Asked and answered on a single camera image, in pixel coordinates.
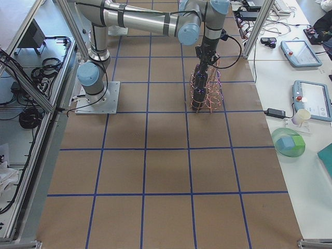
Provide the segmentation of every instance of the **white keyboard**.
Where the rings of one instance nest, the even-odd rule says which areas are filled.
[[[278,16],[290,16],[292,13],[292,10],[284,0],[274,0],[272,9]]]

